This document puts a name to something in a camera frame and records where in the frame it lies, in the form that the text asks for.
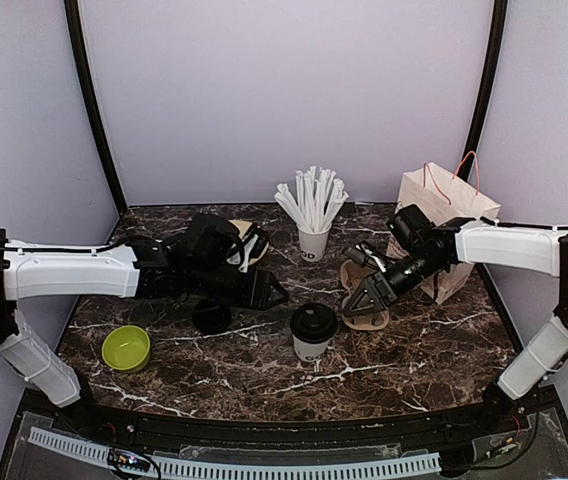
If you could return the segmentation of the black coffee cup lid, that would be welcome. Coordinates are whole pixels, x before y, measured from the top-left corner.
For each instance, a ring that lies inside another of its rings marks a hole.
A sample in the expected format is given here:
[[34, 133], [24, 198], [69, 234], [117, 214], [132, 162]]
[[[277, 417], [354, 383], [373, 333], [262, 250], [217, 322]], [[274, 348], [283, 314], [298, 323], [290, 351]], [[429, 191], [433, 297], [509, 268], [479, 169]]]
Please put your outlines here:
[[290, 318], [290, 330], [299, 340], [318, 344], [330, 340], [338, 330], [335, 312], [325, 304], [309, 302], [298, 307]]

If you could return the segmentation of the black left frame post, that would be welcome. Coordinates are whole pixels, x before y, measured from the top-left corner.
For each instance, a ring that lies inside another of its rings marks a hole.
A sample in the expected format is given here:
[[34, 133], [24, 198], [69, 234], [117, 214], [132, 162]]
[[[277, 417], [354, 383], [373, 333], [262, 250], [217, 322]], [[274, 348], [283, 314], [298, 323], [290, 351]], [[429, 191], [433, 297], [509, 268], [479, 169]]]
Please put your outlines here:
[[80, 2], [77, 0], [65, 0], [63, 4], [76, 74], [93, 141], [110, 196], [118, 215], [122, 216], [128, 210], [128, 205], [116, 172], [115, 162], [98, 105], [81, 20]]

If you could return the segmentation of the paper wrapped straw far right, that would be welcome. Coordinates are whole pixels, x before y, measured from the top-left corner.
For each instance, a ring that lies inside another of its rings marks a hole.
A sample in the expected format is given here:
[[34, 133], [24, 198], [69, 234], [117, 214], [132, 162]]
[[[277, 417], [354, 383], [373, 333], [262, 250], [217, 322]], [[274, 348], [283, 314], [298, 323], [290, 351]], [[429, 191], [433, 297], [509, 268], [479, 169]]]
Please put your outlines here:
[[341, 179], [334, 179], [332, 188], [326, 202], [324, 212], [322, 215], [322, 223], [320, 225], [320, 230], [325, 231], [329, 228], [333, 219], [342, 208], [343, 204], [348, 199], [349, 194], [345, 190], [344, 181]]

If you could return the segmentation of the green plastic bowl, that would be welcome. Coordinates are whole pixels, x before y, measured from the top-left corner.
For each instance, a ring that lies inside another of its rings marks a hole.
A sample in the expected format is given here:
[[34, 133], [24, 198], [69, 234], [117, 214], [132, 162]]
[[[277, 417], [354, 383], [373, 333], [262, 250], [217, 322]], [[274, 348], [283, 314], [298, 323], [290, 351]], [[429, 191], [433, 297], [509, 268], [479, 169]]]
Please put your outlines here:
[[115, 371], [139, 372], [150, 360], [150, 337], [141, 327], [121, 326], [106, 336], [102, 343], [101, 355], [105, 364]]

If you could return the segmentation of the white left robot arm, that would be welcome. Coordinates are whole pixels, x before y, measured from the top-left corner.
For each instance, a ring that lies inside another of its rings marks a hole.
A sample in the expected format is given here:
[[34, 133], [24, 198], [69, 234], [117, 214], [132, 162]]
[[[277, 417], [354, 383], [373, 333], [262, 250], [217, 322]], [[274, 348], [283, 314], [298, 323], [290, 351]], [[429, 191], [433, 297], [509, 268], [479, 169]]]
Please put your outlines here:
[[196, 295], [240, 309], [266, 311], [289, 299], [275, 275], [241, 271], [228, 262], [236, 248], [227, 234], [163, 241], [134, 236], [103, 246], [49, 246], [10, 241], [0, 229], [0, 356], [34, 384], [84, 436], [105, 427], [104, 412], [89, 400], [79, 374], [42, 341], [18, 313], [20, 300], [48, 296], [157, 299]]

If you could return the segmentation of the cream bear paper bag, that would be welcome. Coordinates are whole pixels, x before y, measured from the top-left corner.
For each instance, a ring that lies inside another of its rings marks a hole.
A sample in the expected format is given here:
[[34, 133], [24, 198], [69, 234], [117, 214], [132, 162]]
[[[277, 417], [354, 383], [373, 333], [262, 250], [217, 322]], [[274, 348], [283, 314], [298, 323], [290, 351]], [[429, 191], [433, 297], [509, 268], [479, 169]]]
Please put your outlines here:
[[[417, 205], [435, 225], [441, 225], [455, 217], [498, 218], [501, 205], [479, 190], [479, 168], [476, 168], [476, 186], [471, 186], [459, 176], [469, 152], [454, 173], [436, 163], [424, 163], [415, 171], [402, 175], [397, 198], [396, 211], [402, 207]], [[420, 288], [437, 304], [442, 304], [459, 291], [469, 279], [473, 264], [458, 264], [449, 271], [431, 275]]]

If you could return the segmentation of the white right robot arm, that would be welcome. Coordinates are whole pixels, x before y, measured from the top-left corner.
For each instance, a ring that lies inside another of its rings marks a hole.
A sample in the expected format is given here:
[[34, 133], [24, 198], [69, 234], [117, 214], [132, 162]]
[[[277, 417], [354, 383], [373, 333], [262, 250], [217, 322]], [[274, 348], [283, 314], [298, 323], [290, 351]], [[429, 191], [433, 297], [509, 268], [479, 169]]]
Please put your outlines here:
[[529, 327], [526, 345], [495, 380], [498, 395], [475, 410], [481, 432], [498, 432], [513, 416], [510, 400], [524, 397], [568, 358], [568, 225], [471, 217], [435, 225], [405, 211], [388, 227], [406, 255], [374, 267], [348, 298], [345, 317], [387, 311], [427, 278], [461, 266], [500, 273], [507, 299], [520, 301], [515, 312], [547, 315]]

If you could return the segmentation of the white paper straw cup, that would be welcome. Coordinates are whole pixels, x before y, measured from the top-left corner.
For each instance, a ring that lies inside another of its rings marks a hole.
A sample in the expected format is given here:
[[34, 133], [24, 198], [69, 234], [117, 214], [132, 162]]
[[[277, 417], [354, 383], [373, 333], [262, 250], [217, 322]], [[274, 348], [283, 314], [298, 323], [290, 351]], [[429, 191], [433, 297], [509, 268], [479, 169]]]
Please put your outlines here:
[[318, 262], [323, 258], [331, 227], [332, 224], [329, 224], [319, 233], [308, 232], [298, 227], [299, 247], [303, 260]]

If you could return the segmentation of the brown pulp cup carrier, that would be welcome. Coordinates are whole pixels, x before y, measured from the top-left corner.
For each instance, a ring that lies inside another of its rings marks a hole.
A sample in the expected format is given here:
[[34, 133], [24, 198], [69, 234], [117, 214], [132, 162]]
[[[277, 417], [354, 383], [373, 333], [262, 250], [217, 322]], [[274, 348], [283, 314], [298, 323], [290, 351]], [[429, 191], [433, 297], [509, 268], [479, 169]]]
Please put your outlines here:
[[[347, 291], [347, 296], [342, 301], [341, 309], [344, 310], [351, 295], [357, 290], [362, 280], [372, 274], [370, 267], [362, 267], [352, 260], [345, 261], [340, 267], [340, 282]], [[351, 329], [357, 331], [379, 331], [390, 323], [388, 311], [368, 313], [360, 316], [347, 317], [342, 313], [343, 322]]]

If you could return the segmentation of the white paper coffee cup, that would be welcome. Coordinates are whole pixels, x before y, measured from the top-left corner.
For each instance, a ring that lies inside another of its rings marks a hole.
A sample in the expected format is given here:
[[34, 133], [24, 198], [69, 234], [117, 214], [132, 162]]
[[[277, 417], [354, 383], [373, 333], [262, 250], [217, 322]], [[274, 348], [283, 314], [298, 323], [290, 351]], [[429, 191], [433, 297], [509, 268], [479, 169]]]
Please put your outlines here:
[[315, 339], [293, 332], [292, 338], [294, 352], [298, 359], [302, 362], [315, 362], [326, 352], [333, 340], [333, 335]]

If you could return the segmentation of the black corner frame post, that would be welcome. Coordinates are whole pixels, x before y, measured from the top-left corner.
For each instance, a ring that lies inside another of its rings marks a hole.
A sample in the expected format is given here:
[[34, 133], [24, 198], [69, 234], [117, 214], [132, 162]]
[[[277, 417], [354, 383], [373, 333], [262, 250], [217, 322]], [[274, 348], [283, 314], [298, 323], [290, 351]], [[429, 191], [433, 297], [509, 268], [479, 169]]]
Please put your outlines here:
[[470, 151], [475, 151], [479, 145], [497, 73], [507, 9], [507, 0], [493, 1], [486, 54], [463, 156]]

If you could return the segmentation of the beige bear plate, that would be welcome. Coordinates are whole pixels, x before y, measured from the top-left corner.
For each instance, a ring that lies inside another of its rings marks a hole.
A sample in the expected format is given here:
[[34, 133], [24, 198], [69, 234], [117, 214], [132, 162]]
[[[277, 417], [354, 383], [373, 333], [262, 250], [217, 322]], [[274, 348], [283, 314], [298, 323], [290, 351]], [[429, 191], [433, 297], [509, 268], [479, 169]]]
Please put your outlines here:
[[238, 269], [245, 273], [249, 266], [257, 263], [268, 250], [269, 235], [257, 223], [245, 220], [231, 220], [239, 230], [239, 237], [244, 248], [244, 260], [241, 261], [241, 255], [236, 247], [233, 247], [227, 257], [227, 263], [237, 266]]

